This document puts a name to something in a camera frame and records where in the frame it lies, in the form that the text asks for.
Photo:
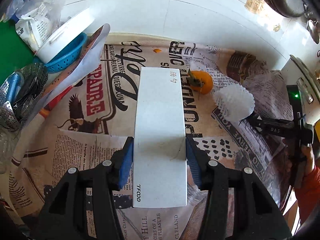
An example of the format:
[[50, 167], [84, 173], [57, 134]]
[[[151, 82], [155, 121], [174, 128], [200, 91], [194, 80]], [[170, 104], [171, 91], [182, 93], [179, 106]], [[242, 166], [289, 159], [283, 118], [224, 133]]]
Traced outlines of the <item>right hand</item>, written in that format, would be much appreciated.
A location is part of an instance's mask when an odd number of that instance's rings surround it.
[[[286, 166], [287, 172], [290, 172], [293, 166], [291, 160], [293, 159], [295, 153], [295, 141], [293, 139], [283, 139], [282, 143], [285, 145], [285, 154], [290, 158]], [[304, 176], [307, 176], [315, 169], [315, 157], [312, 146], [301, 145], [300, 156], [302, 158], [302, 162], [304, 163]]]

